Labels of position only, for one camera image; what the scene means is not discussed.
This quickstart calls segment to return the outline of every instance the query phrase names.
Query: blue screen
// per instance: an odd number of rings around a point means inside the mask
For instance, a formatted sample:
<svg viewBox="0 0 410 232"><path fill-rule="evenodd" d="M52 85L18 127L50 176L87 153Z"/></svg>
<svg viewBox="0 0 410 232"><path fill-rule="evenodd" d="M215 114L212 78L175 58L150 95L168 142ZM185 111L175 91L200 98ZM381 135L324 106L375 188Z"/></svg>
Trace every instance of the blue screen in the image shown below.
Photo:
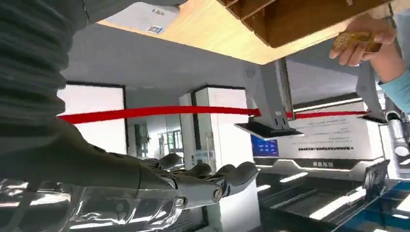
<svg viewBox="0 0 410 232"><path fill-rule="evenodd" d="M265 141L254 135L250 136L252 152L254 157L278 157L278 141Z"/></svg>

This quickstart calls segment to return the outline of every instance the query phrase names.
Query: white pillar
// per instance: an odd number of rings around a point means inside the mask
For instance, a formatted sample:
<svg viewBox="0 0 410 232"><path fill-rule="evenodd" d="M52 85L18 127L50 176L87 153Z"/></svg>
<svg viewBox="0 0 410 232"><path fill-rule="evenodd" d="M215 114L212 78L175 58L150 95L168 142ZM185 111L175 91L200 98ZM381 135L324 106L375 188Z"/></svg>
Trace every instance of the white pillar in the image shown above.
<svg viewBox="0 0 410 232"><path fill-rule="evenodd" d="M210 87L195 92L194 96L196 98L195 102L200 106L247 108L247 97L243 89ZM187 95L181 97L181 105L186 105L187 99ZM189 120L188 117L181 117L184 152L186 152L185 146L195 147L193 137L187 138L194 134L194 125L191 124L193 122L192 116L189 115L189 117ZM199 129L201 149L214 149L217 170L226 164L232 164L237 167L246 161L253 162L250 135L234 126L235 123L247 121L248 116L246 115L198 115L197 128ZM220 231L250 231L260 226L255 182L245 191L222 199L217 205L209 206L208 212L210 215L210 226L218 228Z"/></svg>

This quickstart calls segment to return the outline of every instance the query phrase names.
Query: gold card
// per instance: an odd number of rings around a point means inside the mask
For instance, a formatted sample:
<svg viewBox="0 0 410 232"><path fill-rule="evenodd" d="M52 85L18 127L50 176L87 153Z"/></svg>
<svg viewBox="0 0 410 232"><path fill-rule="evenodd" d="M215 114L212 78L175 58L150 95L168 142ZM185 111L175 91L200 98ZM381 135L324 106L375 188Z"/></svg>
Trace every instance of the gold card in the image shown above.
<svg viewBox="0 0 410 232"><path fill-rule="evenodd" d="M366 53L378 53L382 44L374 42L376 36L373 32L342 32L340 33L334 43L332 50L343 51L352 43L366 43Z"/></svg>

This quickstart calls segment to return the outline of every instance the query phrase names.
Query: ceiling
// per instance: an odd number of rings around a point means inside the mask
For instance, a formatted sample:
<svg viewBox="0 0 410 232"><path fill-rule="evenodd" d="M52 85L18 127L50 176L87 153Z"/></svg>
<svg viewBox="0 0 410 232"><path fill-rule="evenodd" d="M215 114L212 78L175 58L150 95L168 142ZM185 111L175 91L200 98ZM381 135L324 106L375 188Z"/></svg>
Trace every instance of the ceiling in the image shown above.
<svg viewBox="0 0 410 232"><path fill-rule="evenodd" d="M288 57L294 103L354 92L357 68L330 60L330 45L324 42ZM63 74L71 81L126 85L137 91L136 99L149 94L177 98L204 84L243 87L244 62L95 24L75 35Z"/></svg>

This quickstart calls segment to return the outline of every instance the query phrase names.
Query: blue sleeve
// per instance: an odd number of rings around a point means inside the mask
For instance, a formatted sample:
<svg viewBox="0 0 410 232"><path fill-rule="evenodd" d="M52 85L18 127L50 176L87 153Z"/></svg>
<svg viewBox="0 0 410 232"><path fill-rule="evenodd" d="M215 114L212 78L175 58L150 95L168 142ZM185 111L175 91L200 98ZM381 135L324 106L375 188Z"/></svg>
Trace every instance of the blue sleeve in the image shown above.
<svg viewBox="0 0 410 232"><path fill-rule="evenodd" d="M410 113L410 70L401 77L382 84L383 92L405 113Z"/></svg>

